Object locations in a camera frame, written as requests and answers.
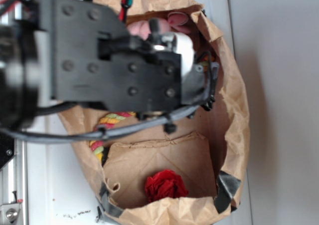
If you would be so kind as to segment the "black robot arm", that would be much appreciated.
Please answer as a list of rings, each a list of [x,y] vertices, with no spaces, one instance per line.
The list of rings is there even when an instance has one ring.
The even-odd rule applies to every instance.
[[[125,25],[108,6],[27,0],[0,27],[0,123],[27,127],[50,100],[110,112],[209,106],[211,76],[195,57],[185,14]]]

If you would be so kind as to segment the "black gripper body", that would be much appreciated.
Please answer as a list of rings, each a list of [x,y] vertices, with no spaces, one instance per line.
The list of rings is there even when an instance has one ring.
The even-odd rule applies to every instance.
[[[211,107],[212,72],[200,64],[187,29],[161,18],[129,26],[115,20],[98,40],[98,56],[101,110],[150,115]]]

